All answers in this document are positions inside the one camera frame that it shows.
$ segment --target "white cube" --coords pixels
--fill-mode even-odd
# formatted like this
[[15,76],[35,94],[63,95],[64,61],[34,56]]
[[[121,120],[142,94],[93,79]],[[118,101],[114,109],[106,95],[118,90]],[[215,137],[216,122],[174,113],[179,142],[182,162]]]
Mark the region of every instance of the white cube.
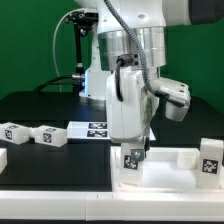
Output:
[[223,158],[223,141],[202,138],[196,181],[197,188],[218,189]]
[[18,145],[29,141],[29,133],[29,128],[22,125],[10,122],[0,125],[0,139]]
[[67,143],[67,130],[49,126],[40,126],[34,131],[35,142],[61,147]]
[[6,149],[0,148],[0,174],[7,166],[7,153]]

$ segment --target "cable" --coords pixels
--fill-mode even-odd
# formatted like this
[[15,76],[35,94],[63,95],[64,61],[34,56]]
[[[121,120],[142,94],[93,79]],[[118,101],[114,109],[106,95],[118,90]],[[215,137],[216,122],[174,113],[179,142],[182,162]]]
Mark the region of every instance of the cable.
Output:
[[41,87],[46,85],[46,84],[51,84],[53,82],[57,82],[57,81],[61,81],[63,79],[72,79],[72,75],[66,75],[66,76],[61,76],[61,77],[57,77],[57,78],[54,78],[54,79],[51,79],[49,81],[47,81],[46,83],[42,84],[42,85],[39,85],[38,87],[36,87],[33,91],[41,91]]
[[120,69],[122,66],[122,61],[117,62],[117,66],[115,69],[115,88],[116,88],[116,94],[117,94],[117,99],[120,102],[123,102],[123,96],[121,94],[121,87],[120,87]]
[[71,14],[71,13],[73,13],[73,12],[75,12],[75,11],[76,11],[76,10],[72,10],[72,11],[66,13],[66,14],[61,18],[61,20],[60,20],[59,23],[57,24],[56,29],[55,29],[55,31],[54,31],[54,37],[53,37],[53,61],[54,61],[54,68],[55,68],[57,77],[60,77],[60,76],[61,76],[61,75],[60,75],[60,72],[59,72],[59,69],[58,69],[57,59],[56,59],[56,41],[57,41],[58,30],[59,30],[59,28],[60,28],[62,22],[65,20],[65,18],[66,18],[69,14]]
[[121,16],[117,13],[115,8],[112,6],[109,0],[104,0],[107,8],[112,13],[112,15],[116,18],[116,20],[119,22],[119,24],[123,27],[123,29],[127,32],[129,37],[132,39],[133,43],[135,44],[138,54],[140,57],[140,64],[142,69],[142,78],[144,81],[144,84],[149,92],[155,95],[156,91],[151,87],[149,77],[148,77],[148,68],[147,68],[147,62],[144,50],[142,48],[141,43],[139,42],[137,36],[134,34],[134,32],[129,28],[129,26],[125,23],[125,21],[121,18]]
[[59,85],[62,85],[62,86],[72,86],[72,85],[74,85],[74,83],[45,83],[45,84],[43,84],[43,85],[40,85],[40,86],[38,86],[38,88],[36,88],[34,91],[35,92],[41,92],[41,90],[42,89],[44,89],[45,87],[47,87],[47,86],[59,86]]

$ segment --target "black table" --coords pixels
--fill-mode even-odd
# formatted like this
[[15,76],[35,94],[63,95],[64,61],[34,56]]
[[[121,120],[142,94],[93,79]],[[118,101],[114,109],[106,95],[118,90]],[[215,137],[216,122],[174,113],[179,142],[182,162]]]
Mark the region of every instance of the black table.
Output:
[[[161,103],[152,120],[157,140],[151,146],[199,147],[202,137],[224,139],[224,115],[203,99],[192,98],[181,123],[166,119],[164,107]],[[0,123],[8,121],[29,127],[67,128],[69,121],[106,121],[106,112],[105,108],[80,103],[73,93],[15,92],[0,101]],[[8,153],[0,190],[111,191],[111,144],[109,140],[81,140],[54,148],[32,141],[19,146],[0,141],[0,147],[7,147]]]

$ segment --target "green wall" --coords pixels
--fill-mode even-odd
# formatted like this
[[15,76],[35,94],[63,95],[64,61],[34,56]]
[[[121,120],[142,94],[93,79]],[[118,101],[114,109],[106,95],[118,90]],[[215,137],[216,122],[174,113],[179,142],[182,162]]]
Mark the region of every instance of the green wall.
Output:
[[[33,90],[56,77],[53,33],[61,17],[75,8],[73,0],[0,0],[0,98],[13,91]],[[61,75],[75,70],[73,38],[72,25],[63,25],[57,42]],[[192,95],[224,113],[223,40],[224,20],[213,25],[168,28],[167,66],[162,74],[186,82]],[[87,65],[91,43],[88,39],[84,42]]]

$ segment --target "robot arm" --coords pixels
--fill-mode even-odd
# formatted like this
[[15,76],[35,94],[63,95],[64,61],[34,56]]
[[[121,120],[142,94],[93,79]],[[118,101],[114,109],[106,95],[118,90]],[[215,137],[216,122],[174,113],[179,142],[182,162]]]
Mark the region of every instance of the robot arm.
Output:
[[198,6],[205,4],[205,9],[214,11],[220,5],[223,9],[223,3],[219,0],[111,0],[112,6],[108,0],[80,3],[91,3],[97,8],[101,68],[114,71],[107,80],[106,104],[110,137],[121,143],[120,181],[139,184],[150,121],[159,98],[167,101],[166,116],[177,121],[184,118],[190,105],[187,85],[160,77],[159,68],[166,64],[164,27],[215,22],[224,15],[224,10],[219,10],[217,17],[211,12],[206,17],[204,13],[198,14]]

